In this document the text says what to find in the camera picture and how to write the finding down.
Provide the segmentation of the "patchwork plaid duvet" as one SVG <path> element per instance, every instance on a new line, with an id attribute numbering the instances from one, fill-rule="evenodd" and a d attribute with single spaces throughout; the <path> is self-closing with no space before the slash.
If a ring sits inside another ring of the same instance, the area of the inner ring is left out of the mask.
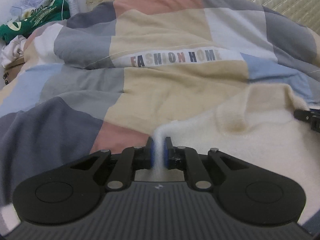
<path id="1" fill-rule="evenodd" d="M 36 29 L 1 90 L 1 234 L 25 179 L 142 146 L 254 84 L 319 106 L 319 35 L 246 0 L 115 0 Z"/>

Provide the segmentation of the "cardboard box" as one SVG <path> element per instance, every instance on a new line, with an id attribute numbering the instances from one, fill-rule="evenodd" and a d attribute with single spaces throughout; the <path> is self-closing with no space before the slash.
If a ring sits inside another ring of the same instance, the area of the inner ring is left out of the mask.
<path id="1" fill-rule="evenodd" d="M 13 79 L 16 78 L 18 73 L 20 72 L 21 68 L 25 64 L 24 57 L 20 57 L 16 59 L 14 62 L 10 63 L 4 70 L 3 80 L 4 84 L 8 85 L 11 83 Z"/>

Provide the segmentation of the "white spray bottle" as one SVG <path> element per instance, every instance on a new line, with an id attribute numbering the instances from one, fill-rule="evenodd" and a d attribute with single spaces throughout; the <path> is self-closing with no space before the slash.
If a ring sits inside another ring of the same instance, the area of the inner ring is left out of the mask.
<path id="1" fill-rule="evenodd" d="M 74 15 L 80 12 L 78 0 L 68 0 L 68 5 L 69 5 L 69 13 L 71 17 L 73 17 Z"/>

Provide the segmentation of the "white crumpled cloth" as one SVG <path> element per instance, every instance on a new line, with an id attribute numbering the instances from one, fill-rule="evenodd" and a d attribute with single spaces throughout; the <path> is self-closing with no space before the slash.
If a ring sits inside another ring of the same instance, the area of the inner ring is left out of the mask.
<path id="1" fill-rule="evenodd" d="M 6 69 L 16 59 L 23 56 L 23 49 L 27 39 L 18 35 L 1 49 L 1 66 Z"/>

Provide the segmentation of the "green printed bag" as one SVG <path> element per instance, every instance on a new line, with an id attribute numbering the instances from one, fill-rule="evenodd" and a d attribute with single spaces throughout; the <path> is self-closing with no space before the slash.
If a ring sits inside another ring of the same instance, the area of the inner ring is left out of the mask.
<path id="1" fill-rule="evenodd" d="M 35 9 L 28 18 L 20 21 L 8 22 L 1 25 L 1 40 L 9 44 L 16 36 L 28 38 L 32 32 L 53 21 L 70 18 L 69 6 L 65 0 L 52 0 L 48 6 Z"/>

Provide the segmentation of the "tissue pack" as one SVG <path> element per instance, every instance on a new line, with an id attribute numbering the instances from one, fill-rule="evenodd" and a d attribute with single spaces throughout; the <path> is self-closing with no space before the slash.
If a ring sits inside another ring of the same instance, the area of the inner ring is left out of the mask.
<path id="1" fill-rule="evenodd" d="M 53 0 L 22 0 L 10 8 L 10 13 L 19 20 L 24 20 L 48 6 L 52 1 Z"/>

